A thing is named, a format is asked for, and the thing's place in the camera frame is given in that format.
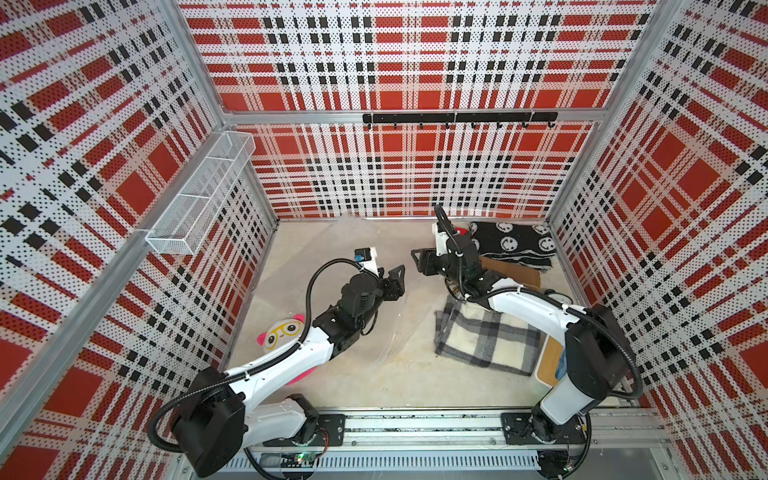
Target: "plaid cloth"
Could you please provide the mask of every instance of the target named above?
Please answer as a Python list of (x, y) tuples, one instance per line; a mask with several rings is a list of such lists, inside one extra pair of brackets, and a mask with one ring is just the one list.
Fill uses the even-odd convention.
[(517, 375), (533, 373), (543, 334), (519, 318), (452, 296), (435, 318), (436, 354)]

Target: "black and white towel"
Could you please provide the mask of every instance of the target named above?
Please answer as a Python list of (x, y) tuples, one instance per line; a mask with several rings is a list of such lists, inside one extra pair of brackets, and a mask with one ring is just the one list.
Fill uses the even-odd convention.
[(517, 375), (533, 373), (543, 333), (519, 318), (449, 296), (435, 319), (436, 354)]
[(472, 241), (484, 256), (547, 271), (552, 267), (554, 240), (542, 225), (472, 222)]

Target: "white wire basket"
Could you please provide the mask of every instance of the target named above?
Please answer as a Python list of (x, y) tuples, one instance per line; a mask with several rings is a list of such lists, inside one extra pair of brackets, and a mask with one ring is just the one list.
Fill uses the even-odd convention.
[(219, 139), (147, 235), (147, 242), (158, 253), (197, 253), (256, 149), (251, 134), (227, 131), (215, 135)]

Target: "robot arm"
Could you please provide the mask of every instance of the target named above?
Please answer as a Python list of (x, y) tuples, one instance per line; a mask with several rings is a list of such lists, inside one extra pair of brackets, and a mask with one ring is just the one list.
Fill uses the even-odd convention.
[[(200, 371), (187, 394), (161, 407), (152, 418), (147, 431), (152, 443), (185, 453), (197, 475), (205, 477), (226, 465), (242, 446), (276, 438), (292, 439), (297, 445), (310, 441), (317, 432), (318, 415), (302, 396), (277, 404), (261, 402), (291, 379), (346, 351), (383, 302), (405, 293), (403, 265), (384, 278), (384, 269), (376, 265), (375, 248), (356, 250), (355, 260), (332, 260), (313, 276), (307, 317), (311, 286), (324, 268), (334, 263), (360, 268), (342, 288), (341, 300), (315, 318), (305, 336), (224, 373), (214, 367)], [(178, 408), (169, 425), (178, 445), (157, 434), (158, 419), (174, 406)]]
[(607, 307), (563, 305), (499, 272), (484, 269), (468, 233), (458, 235), (440, 206), (435, 206), (435, 214), (435, 248), (411, 252), (418, 271), (444, 276), (458, 284), (465, 300), (514, 315), (565, 347), (568, 374), (532, 409), (534, 437), (552, 443), (560, 435), (561, 425), (607, 396), (640, 396), (641, 382), (635, 382), (630, 394), (613, 390), (627, 371), (631, 370), (635, 379), (640, 375), (629, 342)]

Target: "red plaid pattern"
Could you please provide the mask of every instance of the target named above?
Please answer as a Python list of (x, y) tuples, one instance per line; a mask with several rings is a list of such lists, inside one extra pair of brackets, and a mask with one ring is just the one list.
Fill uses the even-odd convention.
[(591, 124), (245, 126), (280, 217), (450, 214), (543, 219)]
[[(269, 235), (240, 179), (197, 255), (151, 253), (27, 427), (0, 478), (164, 478), (175, 455), (149, 443), (147, 422), (186, 392), (199, 370), (226, 359)], [(165, 423), (161, 428), (167, 435)]]
[(768, 6), (685, 6), (556, 219), (694, 478), (768, 475)]
[(655, 5), (180, 3), (231, 111), (602, 107)]
[[(211, 131), (210, 112), (158, 12), (154, 2), (135, 0), (0, 6), (1, 394), (28, 373)], [(142, 264), (3, 459), (0, 478), (163, 477), (167, 457), (146, 443), (147, 416), (192, 378), (190, 366), (220, 361), (260, 251), (256, 240), (221, 230), (211, 242), (223, 251), (199, 266), (154, 256)], [(177, 272), (182, 267), (193, 271), (194, 286)], [(211, 272), (216, 283), (204, 284)], [(187, 296), (203, 289), (221, 308), (226, 328), (211, 325), (218, 337), (186, 316), (210, 322), (192, 300), (174, 303), (184, 298), (182, 283)], [(183, 320), (153, 331), (151, 316), (158, 325), (166, 312)], [(182, 323), (183, 334), (195, 331), (186, 337), (194, 351), (174, 343)], [(174, 378), (155, 368), (160, 355)]]

